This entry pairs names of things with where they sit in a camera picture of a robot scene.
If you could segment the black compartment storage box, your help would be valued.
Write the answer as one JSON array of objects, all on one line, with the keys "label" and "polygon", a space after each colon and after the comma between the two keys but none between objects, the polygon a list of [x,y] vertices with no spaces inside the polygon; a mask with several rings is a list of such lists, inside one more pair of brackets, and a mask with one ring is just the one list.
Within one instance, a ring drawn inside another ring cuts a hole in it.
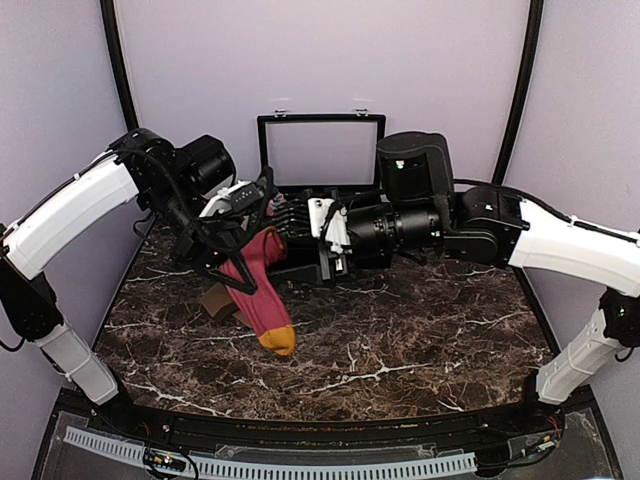
[{"label": "black compartment storage box", "polygon": [[256,122],[261,165],[272,168],[283,193],[333,187],[361,193],[379,187],[376,144],[385,136],[385,115],[282,112],[260,115]]}]

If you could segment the black right corner post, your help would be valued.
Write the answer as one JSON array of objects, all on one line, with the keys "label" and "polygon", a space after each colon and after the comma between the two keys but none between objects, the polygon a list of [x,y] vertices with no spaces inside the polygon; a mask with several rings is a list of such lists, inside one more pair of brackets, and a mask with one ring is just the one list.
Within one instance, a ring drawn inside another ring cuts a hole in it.
[{"label": "black right corner post", "polygon": [[544,0],[529,1],[527,22],[513,98],[500,150],[491,178],[491,183],[495,185],[504,184],[515,148],[534,70],[539,35],[542,26],[544,3]]}]

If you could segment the black left corner post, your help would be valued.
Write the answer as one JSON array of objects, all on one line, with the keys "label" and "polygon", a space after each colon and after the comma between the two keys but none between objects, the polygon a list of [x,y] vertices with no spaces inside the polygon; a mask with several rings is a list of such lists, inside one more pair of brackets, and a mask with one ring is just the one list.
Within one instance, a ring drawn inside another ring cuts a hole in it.
[{"label": "black left corner post", "polygon": [[120,109],[126,128],[128,131],[131,131],[139,127],[139,119],[127,75],[124,52],[118,28],[116,4],[114,0],[100,0],[99,4],[104,36]]}]

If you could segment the white perforated front rail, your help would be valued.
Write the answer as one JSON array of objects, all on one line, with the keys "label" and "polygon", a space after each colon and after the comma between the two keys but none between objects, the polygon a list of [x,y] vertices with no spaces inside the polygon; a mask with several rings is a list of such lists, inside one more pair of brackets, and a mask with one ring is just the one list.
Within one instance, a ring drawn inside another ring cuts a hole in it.
[{"label": "white perforated front rail", "polygon": [[422,446],[296,450],[223,445],[213,453],[181,455],[71,426],[63,441],[161,479],[440,479],[478,470],[473,452],[436,454]]}]

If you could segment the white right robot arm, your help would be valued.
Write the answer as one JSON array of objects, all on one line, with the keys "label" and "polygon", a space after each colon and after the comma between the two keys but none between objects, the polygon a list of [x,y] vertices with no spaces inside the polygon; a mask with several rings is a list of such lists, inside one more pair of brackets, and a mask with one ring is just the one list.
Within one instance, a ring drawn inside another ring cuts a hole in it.
[{"label": "white right robot arm", "polygon": [[406,131],[376,146],[381,184],[369,194],[304,192],[278,206],[271,224],[291,243],[315,246],[331,275],[346,266],[383,267],[424,249],[496,268],[533,268],[602,285],[583,330],[530,374],[510,413],[521,434],[608,361],[639,345],[639,237],[561,213],[517,189],[458,180],[445,137]]}]

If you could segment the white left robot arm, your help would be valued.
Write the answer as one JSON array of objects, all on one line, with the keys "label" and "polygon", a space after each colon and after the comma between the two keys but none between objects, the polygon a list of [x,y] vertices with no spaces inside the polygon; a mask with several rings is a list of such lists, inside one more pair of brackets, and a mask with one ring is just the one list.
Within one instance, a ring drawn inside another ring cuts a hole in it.
[{"label": "white left robot arm", "polygon": [[59,309],[46,269],[99,221],[136,203],[172,228],[174,254],[189,269],[253,294],[258,280],[242,251],[274,194],[270,167],[255,180],[238,180],[224,143],[211,135],[176,147],[149,129],[126,133],[2,231],[1,305],[11,327],[103,407],[103,421],[117,434],[134,435],[140,412]]}]

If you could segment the brown sock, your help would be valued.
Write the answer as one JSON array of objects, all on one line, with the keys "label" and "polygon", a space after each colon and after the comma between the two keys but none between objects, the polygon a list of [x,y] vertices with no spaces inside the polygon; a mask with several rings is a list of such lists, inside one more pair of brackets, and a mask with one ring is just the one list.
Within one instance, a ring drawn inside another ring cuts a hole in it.
[{"label": "brown sock", "polygon": [[239,319],[239,308],[226,287],[220,283],[215,284],[201,296],[200,304],[213,320],[222,321],[227,317]]}]

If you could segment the black corner post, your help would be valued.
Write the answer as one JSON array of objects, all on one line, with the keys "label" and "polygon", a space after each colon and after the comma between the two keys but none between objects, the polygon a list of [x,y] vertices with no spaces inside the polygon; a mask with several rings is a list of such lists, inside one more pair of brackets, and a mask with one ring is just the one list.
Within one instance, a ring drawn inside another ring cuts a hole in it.
[{"label": "black corner post", "polygon": [[116,4],[114,0],[100,0],[99,4],[104,36],[120,109],[126,128],[128,131],[131,131],[139,127],[139,119],[127,75],[124,52],[118,28]]},{"label": "black corner post", "polygon": [[534,70],[539,35],[542,26],[544,3],[544,0],[529,1],[527,22],[513,98],[500,150],[491,178],[491,183],[495,185],[504,184],[515,148]]}]

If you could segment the magenta striped sock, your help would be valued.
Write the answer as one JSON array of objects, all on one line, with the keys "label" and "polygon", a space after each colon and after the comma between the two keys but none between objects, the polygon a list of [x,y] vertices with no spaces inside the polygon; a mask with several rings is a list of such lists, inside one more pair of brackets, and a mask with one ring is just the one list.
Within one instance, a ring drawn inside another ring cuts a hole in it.
[{"label": "magenta striped sock", "polygon": [[242,257],[257,286],[256,292],[249,295],[226,286],[260,344],[280,356],[294,352],[296,335],[291,317],[268,278],[267,268],[286,256],[286,243],[275,228],[268,227],[242,249]]}]

